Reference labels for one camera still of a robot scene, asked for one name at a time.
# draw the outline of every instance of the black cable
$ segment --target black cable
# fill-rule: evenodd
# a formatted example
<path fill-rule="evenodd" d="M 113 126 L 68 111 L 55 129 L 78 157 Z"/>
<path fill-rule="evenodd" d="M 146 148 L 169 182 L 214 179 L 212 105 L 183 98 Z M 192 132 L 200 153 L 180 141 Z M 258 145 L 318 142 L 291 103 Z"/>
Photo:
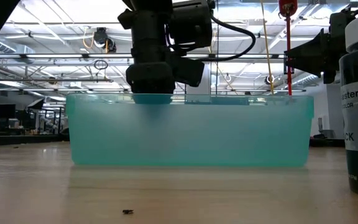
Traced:
<path fill-rule="evenodd" d="M 220 25 L 220 26 L 223 26 L 223 27 L 228 28 L 228 29 L 230 29 L 230 30 L 234 30 L 234 31 L 240 32 L 240 33 L 242 33 L 242 34 L 245 34 L 245 35 L 250 36 L 251 39 L 252 39 L 252 43 L 249 45 L 248 48 L 245 49 L 245 51 L 243 51 L 243 52 L 241 52 L 241 53 L 239 53 L 239 54 L 236 54 L 236 55 L 234 55 L 234 56 L 231 56 L 231 57 L 224 57 L 224 58 L 200 58 L 200 59 L 197 59 L 197 60 L 200 60 L 200 61 L 203 61 L 203 62 L 225 62 L 225 61 L 233 60 L 233 59 L 236 59 L 236 58 L 239 58 L 239 57 L 245 55 L 246 53 L 248 53 L 248 52 L 255 46 L 256 37 L 255 37 L 255 35 L 254 35 L 252 32 L 250 32 L 250 31 L 248 31 L 248 30 L 246 30 L 246 29 L 241 29 L 241 28 L 239 28 L 239 27 L 235 27 L 235 26 L 232 26 L 232 25 L 230 25 L 230 24 L 224 23 L 224 22 L 218 20 L 217 18 L 215 18 L 215 17 L 212 15 L 212 13 L 211 13 L 211 18 L 212 18 L 212 20 L 213 20 L 215 23 L 217 23 L 217 24 Z"/>
<path fill-rule="evenodd" d="M 191 52 L 192 50 L 197 49 L 196 44 L 172 44 L 169 38 L 169 26 L 165 27 L 165 39 L 167 40 L 168 47 L 172 48 L 176 52 Z"/>
<path fill-rule="evenodd" d="M 109 64 L 107 63 L 107 61 L 99 59 L 94 62 L 93 66 L 97 70 L 105 70 L 109 67 Z"/>

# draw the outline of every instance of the red rod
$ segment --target red rod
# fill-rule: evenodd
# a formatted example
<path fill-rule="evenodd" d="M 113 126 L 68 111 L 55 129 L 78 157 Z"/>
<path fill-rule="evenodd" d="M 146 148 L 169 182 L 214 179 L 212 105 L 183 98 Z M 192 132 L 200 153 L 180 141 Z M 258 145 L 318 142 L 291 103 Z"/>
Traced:
<path fill-rule="evenodd" d="M 291 50 L 291 17 L 288 14 L 287 15 L 287 50 Z M 291 67 L 287 67 L 287 75 L 288 75 L 288 95 L 292 96 L 292 74 L 291 74 Z"/>

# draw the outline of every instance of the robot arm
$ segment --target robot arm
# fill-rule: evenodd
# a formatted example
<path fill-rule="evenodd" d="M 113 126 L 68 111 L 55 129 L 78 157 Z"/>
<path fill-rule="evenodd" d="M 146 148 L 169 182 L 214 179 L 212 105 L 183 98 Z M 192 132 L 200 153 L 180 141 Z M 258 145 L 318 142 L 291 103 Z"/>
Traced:
<path fill-rule="evenodd" d="M 133 93 L 173 93 L 175 82 L 198 87 L 204 63 L 183 56 L 191 50 L 211 45 L 211 19 L 251 36 L 252 44 L 233 57 L 205 60 L 213 62 L 238 58 L 255 45 L 253 33 L 213 17 L 214 1 L 192 0 L 175 4 L 172 0 L 124 2 L 130 10 L 123 12 L 118 20 L 123 28 L 132 31 L 134 64 L 127 69 L 126 77 Z"/>
<path fill-rule="evenodd" d="M 311 41 L 285 52 L 285 64 L 321 77 L 325 84 L 335 80 L 339 71 L 339 59 L 347 54 L 346 26 L 356 19 L 358 10 L 351 11 L 351 5 L 339 13 L 331 14 L 329 33 L 321 32 Z"/>

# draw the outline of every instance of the wooden table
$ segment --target wooden table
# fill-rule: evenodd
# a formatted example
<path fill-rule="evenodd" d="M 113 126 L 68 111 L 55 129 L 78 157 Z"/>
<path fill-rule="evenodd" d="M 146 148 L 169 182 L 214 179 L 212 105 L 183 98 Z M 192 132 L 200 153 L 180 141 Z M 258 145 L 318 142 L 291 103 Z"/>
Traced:
<path fill-rule="evenodd" d="M 75 167 L 68 143 L 0 147 L 0 223 L 357 223 L 344 149 L 299 169 Z M 133 215 L 123 215 L 133 209 Z"/>

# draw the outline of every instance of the industrial ceiling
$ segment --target industrial ceiling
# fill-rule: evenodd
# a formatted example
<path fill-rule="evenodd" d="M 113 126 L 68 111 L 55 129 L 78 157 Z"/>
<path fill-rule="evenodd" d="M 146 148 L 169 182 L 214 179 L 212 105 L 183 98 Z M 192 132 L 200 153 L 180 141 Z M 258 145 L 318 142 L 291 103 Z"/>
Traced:
<path fill-rule="evenodd" d="M 292 47 L 304 44 L 324 29 L 328 31 L 329 16 L 344 9 L 350 0 L 309 0 L 299 1 L 298 11 L 292 16 Z M 125 10 L 120 0 L 22 0 L 0 31 L 0 78 L 12 80 L 26 79 L 26 82 L 5 82 L 7 88 L 27 86 L 29 88 L 64 89 L 129 89 L 125 82 L 125 71 L 132 63 L 131 32 L 124 30 L 117 21 Z M 263 22 L 267 26 L 269 57 L 274 86 L 277 90 L 285 86 L 283 74 L 283 52 L 287 49 L 287 32 L 284 18 L 278 15 L 277 1 L 264 1 L 265 14 L 258 1 L 225 0 L 218 1 L 215 16 L 221 21 L 246 28 L 257 36 L 255 47 L 248 57 L 233 62 L 208 64 L 213 75 L 219 77 L 218 86 L 223 89 L 269 89 L 264 78 L 269 74 L 265 47 Z M 114 39 L 117 55 L 121 58 L 105 58 L 109 67 L 104 71 L 94 68 L 95 58 L 55 58 L 53 54 L 103 54 L 91 45 L 92 33 L 97 27 L 106 27 L 108 35 Z M 242 52 L 250 39 L 240 33 L 213 24 L 215 38 L 210 49 L 197 49 L 190 57 L 198 57 L 210 52 L 227 54 Z M 26 62 L 9 58 L 6 52 L 15 54 L 50 54 L 48 58 L 32 58 Z M 67 82 L 35 82 L 38 79 L 65 79 Z M 310 74 L 296 71 L 294 88 L 302 89 L 315 83 Z M 177 86 L 181 93 L 184 85 Z"/>

